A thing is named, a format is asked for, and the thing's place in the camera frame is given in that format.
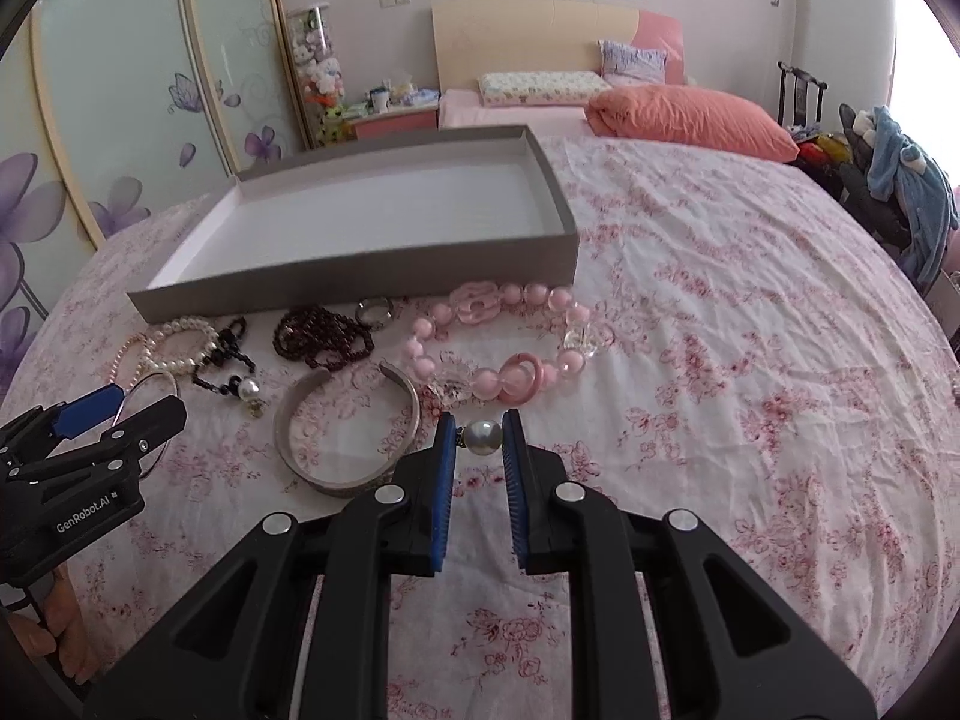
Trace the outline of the person's left hand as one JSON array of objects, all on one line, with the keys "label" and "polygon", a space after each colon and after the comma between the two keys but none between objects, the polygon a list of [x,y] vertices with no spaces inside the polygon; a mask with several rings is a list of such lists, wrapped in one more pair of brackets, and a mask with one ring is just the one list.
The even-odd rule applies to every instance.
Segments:
[{"label": "person's left hand", "polygon": [[10,614],[8,624],[27,656],[32,660],[55,655],[67,678],[85,684],[98,671],[98,655],[89,642],[82,610],[65,564],[53,571],[53,585],[44,598],[46,622],[32,621],[21,614]]}]

